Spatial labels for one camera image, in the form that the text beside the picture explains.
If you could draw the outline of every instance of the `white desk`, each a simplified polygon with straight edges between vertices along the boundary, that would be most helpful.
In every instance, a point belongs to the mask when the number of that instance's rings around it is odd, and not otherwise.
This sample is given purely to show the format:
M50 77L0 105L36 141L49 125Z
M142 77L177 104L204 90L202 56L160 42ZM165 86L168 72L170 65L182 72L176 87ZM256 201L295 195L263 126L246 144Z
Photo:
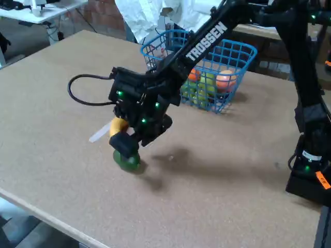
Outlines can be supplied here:
M19 21L31 22L34 24L42 24L45 21L49 21L52 26L54 26L54 18L87 4L87 1L88 0L61 0L59 3L47 4L45 8L43 8L40 17L33 15L30 9L13 9L9 11L0 9L0 17L7 17ZM50 44L55 43L58 39L56 28L48 28L47 33L49 35ZM5 64L6 62L4 56L0 50L0 68Z
M13 9L9 11L0 9L0 17L41 24L45 21L53 20L54 18L61 16L62 14L68 12L68 10L76 9L85 4L87 4L87 0L61 0L55 4L46 4L40 17L34 16L30 9Z

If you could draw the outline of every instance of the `white stick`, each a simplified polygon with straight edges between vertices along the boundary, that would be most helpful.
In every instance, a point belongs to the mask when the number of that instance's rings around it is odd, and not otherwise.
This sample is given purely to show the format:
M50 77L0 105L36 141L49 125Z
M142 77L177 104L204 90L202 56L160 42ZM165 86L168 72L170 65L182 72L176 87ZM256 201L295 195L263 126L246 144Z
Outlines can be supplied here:
M109 132L110 123L104 125L98 132L93 134L88 141L90 141L91 143L98 141L102 136L104 136L107 132Z

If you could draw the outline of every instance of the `table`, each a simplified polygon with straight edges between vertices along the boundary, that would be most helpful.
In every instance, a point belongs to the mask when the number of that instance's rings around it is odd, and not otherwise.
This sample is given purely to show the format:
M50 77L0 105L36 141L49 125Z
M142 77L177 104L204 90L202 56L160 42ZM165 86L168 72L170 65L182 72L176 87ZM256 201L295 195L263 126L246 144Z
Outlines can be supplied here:
M106 136L88 141L112 107L66 91L113 66L146 71L140 46L83 31L0 71L0 197L90 247L313 247L320 207L284 191L293 83L247 72L223 114L171 106L173 126L140 149L148 167L133 175ZM110 88L82 79L73 91L102 101Z
M321 28L322 26L320 24L316 24L316 25L308 24L308 35L312 39L317 38ZM278 32L275 29L271 29L271 28L265 29L265 28L256 27L254 25L239 24L234 29L234 31L249 35L260 36L271 40L281 40L278 35Z
M42 24L45 21L49 21L52 28L48 28L47 33L49 36L50 44L54 44L56 40L58 40L57 28L55 26L54 18L59 17L70 10L79 8L87 4L87 2L88 0L61 0L60 2L55 4L47 4L45 8L43 8L40 17L36 17L35 15L33 15L30 9L13 9L9 11L0 9L0 17L7 17L34 24ZM6 62L4 56L0 50L0 68L5 64Z

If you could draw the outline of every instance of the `orange fruit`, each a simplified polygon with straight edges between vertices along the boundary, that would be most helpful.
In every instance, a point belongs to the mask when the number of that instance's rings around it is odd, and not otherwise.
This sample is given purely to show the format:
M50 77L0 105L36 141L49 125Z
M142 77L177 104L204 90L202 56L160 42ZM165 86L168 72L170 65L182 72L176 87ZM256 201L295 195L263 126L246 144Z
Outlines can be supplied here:
M237 76L232 76L233 71L230 70L221 71L220 74L222 75L218 75L216 77L217 89L219 90L219 92L231 92L234 85L236 84Z
M188 79L192 81L199 81L200 78L201 78L201 72L196 69L192 69L188 76Z

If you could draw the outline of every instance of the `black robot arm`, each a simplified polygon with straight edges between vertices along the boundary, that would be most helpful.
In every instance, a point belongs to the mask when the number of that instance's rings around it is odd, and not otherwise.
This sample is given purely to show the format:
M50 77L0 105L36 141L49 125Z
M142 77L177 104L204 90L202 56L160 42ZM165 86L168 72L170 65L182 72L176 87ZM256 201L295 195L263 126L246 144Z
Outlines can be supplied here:
M238 24L274 26L288 50L298 93L295 119L301 136L291 157L294 165L289 161L292 172L287 191L331 206L331 193L316 176L321 173L331 181L331 116L307 42L307 24L329 24L330 17L330 12L310 9L308 0L275 0L268 7L223 0L211 9L210 19L196 33L189 33L186 44L156 68L145 74L113 68L109 100L116 104L115 115L128 121L134 134L119 132L111 137L110 145L128 158L138 152L139 142L146 146L163 134L172 124L167 109L170 104L180 104L179 90L192 68Z

